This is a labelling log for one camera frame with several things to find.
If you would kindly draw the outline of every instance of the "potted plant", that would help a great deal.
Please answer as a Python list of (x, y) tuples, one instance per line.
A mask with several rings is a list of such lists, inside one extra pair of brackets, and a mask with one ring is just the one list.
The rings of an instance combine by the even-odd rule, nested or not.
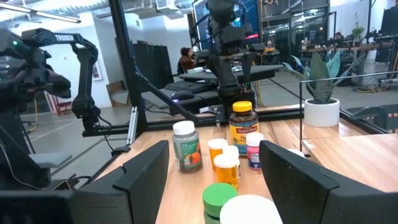
[(363, 33), (364, 30), (365, 29), (363, 27), (357, 27), (353, 29), (354, 43), (356, 47), (358, 47), (361, 44), (361, 34)]
[[(292, 57), (303, 67), (303, 73), (295, 71), (289, 64), (282, 62), (289, 71), (291, 71), (300, 80), (322, 80), (326, 78), (335, 78), (340, 70), (340, 52), (336, 52), (335, 56), (329, 62), (322, 62), (321, 56), (315, 53), (311, 59), (311, 68), (303, 66), (300, 59)], [(343, 72), (340, 77), (347, 76), (348, 72), (354, 67), (361, 64), (364, 55), (357, 58), (347, 71)], [(304, 102), (304, 122), (314, 127), (332, 127), (339, 123), (340, 118), (340, 101), (331, 98), (333, 88), (340, 80), (323, 80), (318, 82), (307, 83), (307, 90), (313, 96), (312, 99)]]

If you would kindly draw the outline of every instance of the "green leaf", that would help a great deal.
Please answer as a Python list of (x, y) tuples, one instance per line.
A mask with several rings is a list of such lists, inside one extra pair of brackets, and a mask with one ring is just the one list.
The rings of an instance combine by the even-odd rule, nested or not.
[(303, 74), (301, 74), (300, 72), (294, 70), (288, 63), (286, 62), (282, 62), (283, 65), (285, 65), (285, 67), (291, 71), (293, 73), (293, 75), (295, 75), (299, 80), (301, 81), (305, 81), (305, 78), (303, 76)]
[[(310, 80), (319, 80), (323, 77), (329, 78), (329, 70), (325, 63), (322, 62), (321, 56), (315, 53), (311, 59)], [(315, 82), (311, 83), (311, 87), (317, 87)]]
[(311, 73), (311, 68), (308, 67), (308, 66), (305, 66), (305, 67), (304, 67), (304, 78), (305, 78), (306, 80), (309, 80), (309, 79), (310, 79), (310, 73)]
[(298, 65), (300, 65), (301, 67), (303, 67), (303, 65), (301, 64), (301, 61), (300, 61), (300, 59), (299, 59), (298, 57), (292, 55), (292, 58), (294, 58), (294, 60), (296, 61), (296, 63), (297, 63)]
[(340, 71), (340, 51), (337, 51), (335, 56), (326, 63), (329, 69), (329, 77), (336, 78), (338, 72)]
[(331, 94), (332, 87), (331, 83), (328, 80), (316, 82), (316, 88), (313, 91), (313, 99), (317, 104), (327, 104)]
[[(361, 65), (365, 61), (365, 57), (366, 57), (366, 54), (355, 59), (355, 61), (353, 63), (351, 63), (349, 68), (345, 72), (343, 72), (340, 77), (346, 77), (348, 75), (348, 72), (350, 72), (352, 69), (354, 69), (358, 65)], [(341, 81), (343, 81), (343, 79), (335, 80), (335, 82), (333, 83), (333, 87), (336, 86), (337, 84), (339, 84), (339, 82), (341, 82)]]

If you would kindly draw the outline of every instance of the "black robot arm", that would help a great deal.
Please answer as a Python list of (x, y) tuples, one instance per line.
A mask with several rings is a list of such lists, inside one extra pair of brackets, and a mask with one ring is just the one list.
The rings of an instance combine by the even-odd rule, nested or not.
[(26, 96), (32, 89), (46, 90), (53, 95), (69, 98), (70, 82), (51, 71), (46, 63), (51, 55), (40, 47), (70, 44), (80, 62), (79, 89), (72, 103), (72, 111), (77, 118), (83, 120), (85, 131), (98, 130), (98, 116), (101, 111), (91, 97), (93, 66), (98, 59), (98, 49), (94, 44), (80, 34), (55, 33), (41, 28), (24, 31), (21, 37), (3, 29), (0, 30), (0, 40), (0, 56), (8, 55), (25, 60), (20, 72), (10, 79), (0, 80), (0, 101), (22, 101), (15, 96)]

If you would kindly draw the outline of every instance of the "bottle label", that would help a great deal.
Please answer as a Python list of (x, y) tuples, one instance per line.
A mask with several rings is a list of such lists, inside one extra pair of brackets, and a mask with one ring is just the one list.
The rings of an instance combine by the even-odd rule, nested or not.
[(253, 132), (259, 132), (258, 121), (230, 123), (229, 126), (234, 146), (238, 147), (240, 155), (246, 156), (246, 135)]
[(260, 158), (258, 153), (249, 153), (249, 167), (253, 169), (261, 169)]
[(201, 150), (199, 139), (177, 144), (174, 142), (177, 165), (185, 168), (194, 168), (201, 164)]

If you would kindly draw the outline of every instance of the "yellow bottle cap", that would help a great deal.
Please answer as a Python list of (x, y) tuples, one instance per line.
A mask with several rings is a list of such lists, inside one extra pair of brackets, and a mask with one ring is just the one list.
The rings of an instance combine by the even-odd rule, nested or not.
[(232, 110), (234, 112), (246, 112), (252, 109), (250, 101), (239, 101), (232, 105)]

